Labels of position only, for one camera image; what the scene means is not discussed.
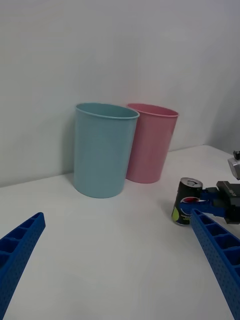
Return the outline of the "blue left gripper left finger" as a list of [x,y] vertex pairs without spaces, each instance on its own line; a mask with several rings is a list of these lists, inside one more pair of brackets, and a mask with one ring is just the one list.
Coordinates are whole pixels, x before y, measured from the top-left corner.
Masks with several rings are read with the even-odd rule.
[[0,319],[3,319],[29,258],[46,227],[38,212],[0,239]]

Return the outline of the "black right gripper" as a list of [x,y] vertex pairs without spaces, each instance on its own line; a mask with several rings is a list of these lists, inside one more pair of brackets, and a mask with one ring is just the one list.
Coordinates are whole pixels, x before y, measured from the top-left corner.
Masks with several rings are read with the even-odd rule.
[[[215,207],[210,202],[220,198],[224,208]],[[224,218],[227,224],[240,224],[240,184],[218,181],[216,187],[207,187],[200,193],[199,202],[181,202],[179,208],[186,213],[198,210]]]

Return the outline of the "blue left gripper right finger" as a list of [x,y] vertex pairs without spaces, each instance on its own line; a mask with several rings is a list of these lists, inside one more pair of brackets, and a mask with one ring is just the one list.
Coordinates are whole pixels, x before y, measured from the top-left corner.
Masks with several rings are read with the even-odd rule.
[[240,240],[198,210],[191,227],[235,320],[240,319]]

